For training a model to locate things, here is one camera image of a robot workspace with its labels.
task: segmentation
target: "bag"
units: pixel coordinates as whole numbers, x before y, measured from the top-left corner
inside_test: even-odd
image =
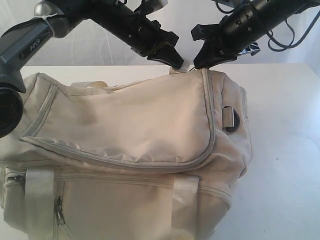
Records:
[[[4,220],[31,240],[207,240],[252,159],[246,92],[195,70],[123,86],[25,79],[0,139]]]

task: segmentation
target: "cable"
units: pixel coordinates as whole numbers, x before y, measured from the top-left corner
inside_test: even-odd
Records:
[[[292,32],[292,41],[289,43],[289,45],[288,46],[291,46],[293,43],[294,43],[294,41],[295,41],[295,38],[296,38],[296,32],[295,32],[295,30],[293,29],[293,27],[288,23],[288,19],[286,19],[285,20],[285,24],[288,26],[288,28],[291,30],[291,32]],[[270,31],[271,32],[271,36],[273,37],[274,36],[274,32],[271,30]],[[271,46],[271,38],[269,39],[269,41],[268,41],[268,47],[269,47],[269,49],[270,50],[272,50],[272,51],[274,51],[274,52],[284,52],[284,51],[286,51],[287,50],[287,48],[281,48],[281,49],[277,49],[277,48],[274,48],[274,47],[272,47]]]
[[[314,27],[314,25],[316,24],[317,20],[320,18],[320,11],[317,13],[317,15],[315,16],[315,18],[312,20],[312,22],[310,23],[309,27],[307,28],[307,30],[304,32],[303,36],[299,39],[299,41],[297,41],[295,44],[289,44],[289,45],[284,45],[280,42],[278,42],[274,37],[273,34],[271,35],[269,32],[267,32],[267,36],[270,38],[270,40],[272,42],[274,42],[278,47],[283,48],[285,50],[287,49],[293,49],[296,48],[297,46],[299,46],[308,36],[308,34],[310,33],[311,29]]]
[[[54,16],[50,16],[48,17],[47,19],[58,19],[58,18],[66,18],[67,16],[66,15],[54,15]],[[32,25],[32,24],[36,24],[36,23],[40,23],[44,21],[42,18],[33,18],[29,21],[24,21],[24,22],[21,22],[11,28],[9,28],[7,31],[4,32],[4,34],[2,34],[1,37],[3,37],[4,35],[7,35],[8,33],[14,31],[14,30],[17,30],[17,29],[20,29],[20,28],[23,28],[23,27],[27,27],[29,25]]]
[[[225,11],[225,10],[223,10],[223,9],[219,6],[218,0],[215,0],[215,6],[216,6],[216,8],[217,8],[221,13],[223,13],[223,14],[232,14],[232,13],[235,11],[235,9],[232,9],[231,11]]]

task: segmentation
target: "white table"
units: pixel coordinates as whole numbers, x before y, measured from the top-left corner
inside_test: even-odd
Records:
[[[212,240],[319,240],[320,79],[305,64],[231,64],[214,69],[228,73],[247,90],[254,158]],[[35,66],[25,67],[22,74],[43,72],[66,85],[100,80],[112,86],[166,75],[168,70]],[[0,236],[27,239],[1,219]]]

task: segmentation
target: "white wall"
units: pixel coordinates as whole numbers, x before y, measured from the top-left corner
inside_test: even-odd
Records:
[[[0,0],[0,34],[14,24],[29,20],[33,8],[39,0]],[[131,9],[137,7],[140,0],[128,0]],[[296,30],[297,39],[306,30],[318,9],[309,9],[295,15],[289,22]],[[149,16],[157,19],[162,28],[174,31],[180,40],[176,46],[179,53],[189,59],[199,52],[203,42],[193,42],[190,31],[196,24],[218,23],[223,14],[211,0],[169,0],[169,4],[159,12]],[[275,30],[275,37],[289,43],[291,32],[285,24]],[[308,63],[320,76],[318,67],[320,48],[320,23],[318,22],[309,37],[298,48],[278,53],[268,49],[268,39],[260,39],[262,50],[258,55],[239,58],[235,63]],[[91,20],[82,22],[75,30],[63,39],[52,39],[28,63],[35,66],[63,65],[154,65],[130,50],[130,47]]]

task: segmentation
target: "label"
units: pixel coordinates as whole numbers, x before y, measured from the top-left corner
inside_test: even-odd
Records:
[[[18,57],[21,60],[27,59],[30,54],[32,54],[35,50],[40,48],[43,42],[49,37],[49,32],[45,32],[39,37],[37,37],[29,46],[27,46],[22,52],[19,53]]]

